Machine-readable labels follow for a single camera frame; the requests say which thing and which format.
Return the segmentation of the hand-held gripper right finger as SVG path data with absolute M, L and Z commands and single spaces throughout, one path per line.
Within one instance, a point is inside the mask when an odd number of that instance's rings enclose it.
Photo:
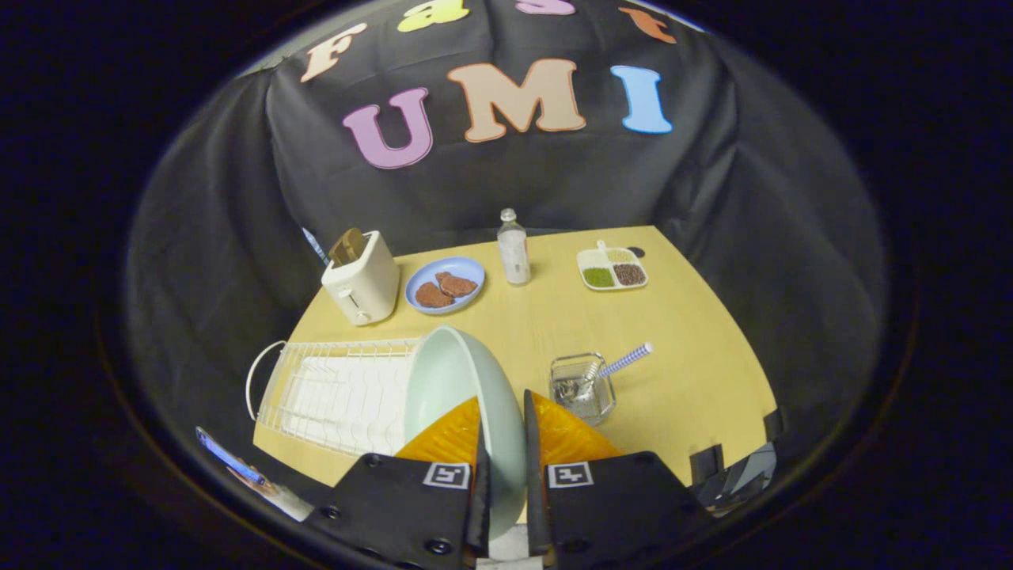
M 546 569 L 674 568 L 714 515 L 650 451 L 544 458 L 550 400 L 526 390 L 529 551 Z

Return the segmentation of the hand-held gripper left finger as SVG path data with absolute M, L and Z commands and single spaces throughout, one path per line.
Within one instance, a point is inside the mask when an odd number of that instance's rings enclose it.
M 477 398 L 398 454 L 363 455 L 306 523 L 372 568 L 474 568 L 491 540 L 491 459 Z

